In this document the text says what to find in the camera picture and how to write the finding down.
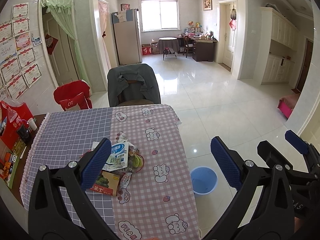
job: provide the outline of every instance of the pink gingham tablecloth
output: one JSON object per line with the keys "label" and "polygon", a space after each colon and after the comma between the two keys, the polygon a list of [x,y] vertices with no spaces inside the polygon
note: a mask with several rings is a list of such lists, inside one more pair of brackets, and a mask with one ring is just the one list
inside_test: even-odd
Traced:
{"label": "pink gingham tablecloth", "polygon": [[199,239],[196,202],[176,113],[168,105],[114,107],[110,140],[119,132],[137,146],[145,164],[112,198],[123,239]]}

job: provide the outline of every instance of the green curtain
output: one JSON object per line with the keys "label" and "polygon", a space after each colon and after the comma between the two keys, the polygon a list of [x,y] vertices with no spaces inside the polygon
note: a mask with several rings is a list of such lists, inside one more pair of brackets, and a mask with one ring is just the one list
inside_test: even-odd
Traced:
{"label": "green curtain", "polygon": [[53,18],[59,24],[61,29],[75,41],[76,58],[79,67],[80,79],[85,80],[89,86],[89,78],[84,67],[84,61],[80,50],[78,39],[76,39],[75,30],[73,28],[71,9],[73,0],[41,0],[42,7],[47,6],[47,13],[51,13]]}

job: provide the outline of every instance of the blue gripper pad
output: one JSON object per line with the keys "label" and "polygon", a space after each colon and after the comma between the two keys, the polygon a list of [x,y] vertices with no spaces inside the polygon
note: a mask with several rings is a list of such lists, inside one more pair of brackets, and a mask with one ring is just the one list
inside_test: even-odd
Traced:
{"label": "blue gripper pad", "polygon": [[94,152],[95,154],[81,173],[80,187],[82,190],[92,188],[93,184],[96,182],[97,177],[111,154],[110,140],[102,140],[95,148]]}
{"label": "blue gripper pad", "polygon": [[284,137],[299,153],[305,155],[309,153],[308,145],[293,131],[286,131]]}
{"label": "blue gripper pad", "polygon": [[239,191],[242,187],[241,171],[228,151],[230,150],[224,145],[218,136],[211,140],[212,155],[216,159],[230,187],[234,187]]}

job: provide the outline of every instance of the round table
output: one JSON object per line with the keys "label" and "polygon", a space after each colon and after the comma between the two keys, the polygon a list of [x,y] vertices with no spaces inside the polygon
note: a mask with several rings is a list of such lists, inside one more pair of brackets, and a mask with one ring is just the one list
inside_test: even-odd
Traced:
{"label": "round table", "polygon": [[163,59],[164,59],[164,54],[168,55],[169,51],[167,48],[172,48],[176,53],[179,52],[180,46],[177,38],[174,37],[165,37],[165,38],[160,38],[158,41],[157,48],[160,49],[163,53]]}

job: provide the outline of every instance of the gray round tablecloth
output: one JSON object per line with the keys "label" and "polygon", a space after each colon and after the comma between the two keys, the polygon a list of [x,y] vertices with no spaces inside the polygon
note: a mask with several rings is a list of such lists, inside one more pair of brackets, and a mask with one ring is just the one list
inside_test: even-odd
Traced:
{"label": "gray round tablecloth", "polygon": [[162,54],[164,48],[172,48],[175,52],[179,52],[180,46],[177,38],[160,38],[158,41],[157,49],[160,49],[160,53]]}

